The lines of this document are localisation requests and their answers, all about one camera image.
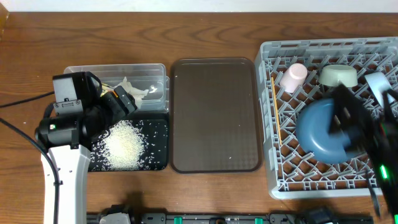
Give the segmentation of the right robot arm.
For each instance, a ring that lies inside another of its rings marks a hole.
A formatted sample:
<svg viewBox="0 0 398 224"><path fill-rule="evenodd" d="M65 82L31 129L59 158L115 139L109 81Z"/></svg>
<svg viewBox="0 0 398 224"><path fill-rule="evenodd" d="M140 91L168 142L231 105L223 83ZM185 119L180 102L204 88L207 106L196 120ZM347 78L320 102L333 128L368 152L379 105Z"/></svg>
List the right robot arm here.
<svg viewBox="0 0 398 224"><path fill-rule="evenodd" d="M397 118L389 97L397 101L397 92L392 89L382 91L383 114L373 119L347 87L338 85L330 93L334 106L329 133L349 136L346 151L367 153L389 213L397 223Z"/></svg>

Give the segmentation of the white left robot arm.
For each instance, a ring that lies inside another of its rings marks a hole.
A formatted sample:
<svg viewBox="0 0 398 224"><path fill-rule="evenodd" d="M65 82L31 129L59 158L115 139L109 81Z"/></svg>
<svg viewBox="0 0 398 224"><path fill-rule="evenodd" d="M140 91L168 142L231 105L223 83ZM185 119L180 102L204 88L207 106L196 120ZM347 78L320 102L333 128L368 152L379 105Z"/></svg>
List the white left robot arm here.
<svg viewBox="0 0 398 224"><path fill-rule="evenodd" d="M134 97L122 86L105 94L94 90L74 100L64 98L46 110L35 131L44 147L44 223L86 223L91 146L135 110Z"/></svg>

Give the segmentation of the green yellow snack wrapper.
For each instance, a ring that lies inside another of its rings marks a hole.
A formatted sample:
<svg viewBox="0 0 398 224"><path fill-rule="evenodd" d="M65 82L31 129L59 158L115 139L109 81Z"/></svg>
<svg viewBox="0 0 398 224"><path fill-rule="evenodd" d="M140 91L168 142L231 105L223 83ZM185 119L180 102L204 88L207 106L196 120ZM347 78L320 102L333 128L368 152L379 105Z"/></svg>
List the green yellow snack wrapper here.
<svg viewBox="0 0 398 224"><path fill-rule="evenodd" d="M113 93L114 95L116 95L116 92L115 92L115 90L114 90L114 87L112 87L112 86L110 86L110 85L108 85L108 84L102 83L102 85L101 85L101 94L100 94L100 96L105 95L107 92L111 92L111 93Z"/></svg>

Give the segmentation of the dark blue plate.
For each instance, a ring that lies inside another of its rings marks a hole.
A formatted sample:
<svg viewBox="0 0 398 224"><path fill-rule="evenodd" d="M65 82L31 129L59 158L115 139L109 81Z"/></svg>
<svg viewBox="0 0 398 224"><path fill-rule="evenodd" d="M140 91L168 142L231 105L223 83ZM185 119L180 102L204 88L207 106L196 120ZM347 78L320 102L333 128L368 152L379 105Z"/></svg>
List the dark blue plate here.
<svg viewBox="0 0 398 224"><path fill-rule="evenodd" d="M314 101L300 113L295 132L300 147L312 152L315 160L326 164L339 164L364 154L363 150L350 149L355 133L330 132L334 101L331 98Z"/></svg>

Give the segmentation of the mint green small bowl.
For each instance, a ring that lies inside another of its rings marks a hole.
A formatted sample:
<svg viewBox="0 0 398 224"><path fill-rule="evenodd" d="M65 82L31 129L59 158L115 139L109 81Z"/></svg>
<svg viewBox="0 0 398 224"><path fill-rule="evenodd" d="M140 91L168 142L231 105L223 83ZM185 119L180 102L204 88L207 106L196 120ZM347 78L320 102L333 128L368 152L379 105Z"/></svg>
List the mint green small bowl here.
<svg viewBox="0 0 398 224"><path fill-rule="evenodd" d="M348 65L327 65L321 70L318 82L332 87L344 84L351 88L358 85L357 71Z"/></svg>

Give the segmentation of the white napkin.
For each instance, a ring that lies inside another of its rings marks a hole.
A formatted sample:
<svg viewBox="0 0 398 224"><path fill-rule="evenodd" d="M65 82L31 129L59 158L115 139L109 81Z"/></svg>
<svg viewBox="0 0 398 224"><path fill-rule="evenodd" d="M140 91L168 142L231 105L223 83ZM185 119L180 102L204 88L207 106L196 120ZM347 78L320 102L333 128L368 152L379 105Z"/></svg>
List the white napkin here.
<svg viewBox="0 0 398 224"><path fill-rule="evenodd" d="M137 106L138 109L141 108L142 104L143 104L143 98L145 96L147 96L148 94L148 90L140 90L138 88L135 88L131 85L131 82L127 81L127 77L124 77L123 81L119 84L117 84L116 86L114 86L114 88L116 88L117 86L122 86L124 88L124 90L130 94L131 96L134 97L135 100L135 104Z"/></svg>

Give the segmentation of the pink plastic cup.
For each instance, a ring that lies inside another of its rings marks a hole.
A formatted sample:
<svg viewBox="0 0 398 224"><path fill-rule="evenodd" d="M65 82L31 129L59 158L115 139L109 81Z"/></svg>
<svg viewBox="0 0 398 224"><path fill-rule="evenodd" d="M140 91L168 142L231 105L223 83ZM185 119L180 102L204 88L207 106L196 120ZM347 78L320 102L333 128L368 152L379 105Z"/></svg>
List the pink plastic cup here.
<svg viewBox="0 0 398 224"><path fill-rule="evenodd" d="M280 79L279 85L288 93L293 93L304 84L307 68L301 63L292 64Z"/></svg>

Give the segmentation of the wooden chopstick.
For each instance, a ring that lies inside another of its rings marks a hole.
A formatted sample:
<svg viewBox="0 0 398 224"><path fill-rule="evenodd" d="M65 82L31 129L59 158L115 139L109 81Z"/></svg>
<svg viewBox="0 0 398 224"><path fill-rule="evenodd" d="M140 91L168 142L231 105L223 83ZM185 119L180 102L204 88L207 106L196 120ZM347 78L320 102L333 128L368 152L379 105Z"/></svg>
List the wooden chopstick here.
<svg viewBox="0 0 398 224"><path fill-rule="evenodd" d="M277 107L277 97L276 97L276 92L275 92L275 83L274 83L274 78L271 77L271 88L272 88L272 97L273 97L273 102L274 102L274 113L275 113L275 120L276 120L276 125L277 125L277 134L279 138L279 146L282 146L282 136L281 136L281 131L280 131L280 121L279 121L279 111Z"/></svg>

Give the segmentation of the light blue bowl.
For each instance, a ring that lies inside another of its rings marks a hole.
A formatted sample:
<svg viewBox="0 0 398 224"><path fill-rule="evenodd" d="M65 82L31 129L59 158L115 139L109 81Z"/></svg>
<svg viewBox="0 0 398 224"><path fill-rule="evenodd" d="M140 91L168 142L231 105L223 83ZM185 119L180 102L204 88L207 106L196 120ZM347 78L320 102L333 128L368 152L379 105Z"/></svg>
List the light blue bowl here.
<svg viewBox="0 0 398 224"><path fill-rule="evenodd" d="M384 108L384 100L382 93L391 90L391 84L388 82L385 74L382 72L371 73L364 76L374 97L382 108Z"/></svg>

